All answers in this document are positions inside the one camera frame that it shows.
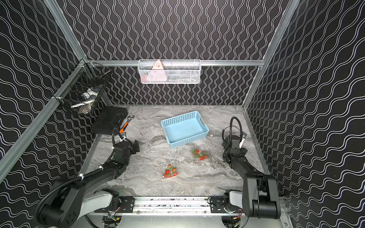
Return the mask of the light blue perforated plastic basket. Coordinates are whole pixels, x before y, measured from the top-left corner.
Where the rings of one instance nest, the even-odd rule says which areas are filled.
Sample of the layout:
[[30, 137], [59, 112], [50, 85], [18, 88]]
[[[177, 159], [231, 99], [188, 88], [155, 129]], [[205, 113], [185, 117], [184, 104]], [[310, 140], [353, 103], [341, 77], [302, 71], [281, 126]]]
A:
[[161, 126], [172, 149], [205, 138], [209, 128], [198, 111], [161, 121]]

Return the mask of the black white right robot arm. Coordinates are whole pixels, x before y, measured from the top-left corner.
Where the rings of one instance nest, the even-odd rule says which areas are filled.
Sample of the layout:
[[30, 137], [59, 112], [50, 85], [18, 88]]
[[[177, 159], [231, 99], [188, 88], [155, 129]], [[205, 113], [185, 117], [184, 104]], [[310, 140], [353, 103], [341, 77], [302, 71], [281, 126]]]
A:
[[243, 179], [241, 191], [228, 190], [224, 194], [227, 211], [241, 211], [249, 218], [279, 219], [281, 207], [276, 179], [255, 168], [247, 159], [243, 148], [244, 132], [237, 117], [232, 117], [227, 127], [229, 134], [222, 130], [222, 159]]

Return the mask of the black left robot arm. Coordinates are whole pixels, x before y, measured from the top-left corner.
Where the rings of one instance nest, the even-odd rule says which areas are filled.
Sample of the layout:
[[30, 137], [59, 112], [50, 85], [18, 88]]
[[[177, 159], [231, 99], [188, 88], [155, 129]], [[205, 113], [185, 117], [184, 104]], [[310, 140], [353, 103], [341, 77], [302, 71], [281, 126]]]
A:
[[113, 151], [97, 170], [66, 182], [56, 181], [48, 194], [39, 202], [34, 219], [44, 227], [70, 228], [82, 216], [85, 193], [117, 179], [127, 169], [130, 158], [140, 151], [139, 142], [131, 141], [121, 133], [122, 141], [116, 143], [112, 135]]

